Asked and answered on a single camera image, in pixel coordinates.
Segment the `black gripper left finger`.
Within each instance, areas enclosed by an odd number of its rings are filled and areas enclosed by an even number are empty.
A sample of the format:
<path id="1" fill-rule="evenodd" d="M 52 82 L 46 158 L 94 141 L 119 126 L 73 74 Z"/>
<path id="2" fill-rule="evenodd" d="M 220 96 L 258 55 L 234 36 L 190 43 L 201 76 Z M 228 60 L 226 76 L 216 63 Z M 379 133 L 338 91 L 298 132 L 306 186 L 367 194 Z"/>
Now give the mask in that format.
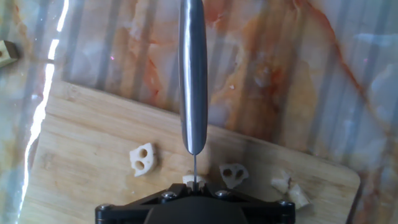
<path id="1" fill-rule="evenodd" d="M 189 196 L 192 192 L 186 184 L 172 184 L 168 189 L 136 200 L 126 205 L 104 203 L 95 208 L 96 224 L 145 223 L 150 211 L 176 199 Z"/>

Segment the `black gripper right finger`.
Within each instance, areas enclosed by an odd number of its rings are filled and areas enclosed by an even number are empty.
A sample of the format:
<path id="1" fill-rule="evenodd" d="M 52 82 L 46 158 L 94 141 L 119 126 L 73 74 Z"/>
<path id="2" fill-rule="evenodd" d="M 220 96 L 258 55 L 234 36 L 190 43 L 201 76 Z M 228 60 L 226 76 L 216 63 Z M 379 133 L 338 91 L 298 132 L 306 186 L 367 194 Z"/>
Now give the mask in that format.
<path id="1" fill-rule="evenodd" d="M 216 184 L 200 184 L 197 195 L 206 201 L 196 206 L 196 214 L 205 223 L 295 223 L 293 202 L 265 202 Z"/>

